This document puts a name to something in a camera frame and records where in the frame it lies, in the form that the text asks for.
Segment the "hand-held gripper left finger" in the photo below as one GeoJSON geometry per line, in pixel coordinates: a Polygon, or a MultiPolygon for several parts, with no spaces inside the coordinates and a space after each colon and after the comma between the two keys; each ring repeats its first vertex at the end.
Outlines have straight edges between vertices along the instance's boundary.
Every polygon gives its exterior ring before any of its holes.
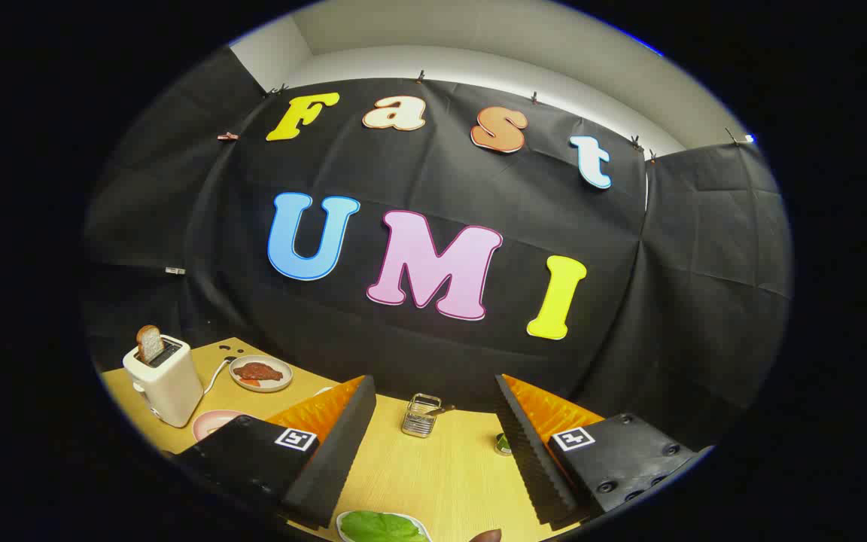
{"type": "Polygon", "coordinates": [[[173,460],[251,516],[326,528],[375,408],[361,375],[268,419],[237,416],[173,460]]]}

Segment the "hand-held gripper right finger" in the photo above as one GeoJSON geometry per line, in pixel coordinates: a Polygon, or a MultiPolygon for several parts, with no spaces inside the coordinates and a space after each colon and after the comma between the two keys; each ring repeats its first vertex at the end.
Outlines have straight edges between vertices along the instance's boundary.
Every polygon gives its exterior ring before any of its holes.
{"type": "Polygon", "coordinates": [[[541,524],[592,522],[647,498],[705,456],[641,416],[600,416],[506,374],[496,413],[541,524]]]}

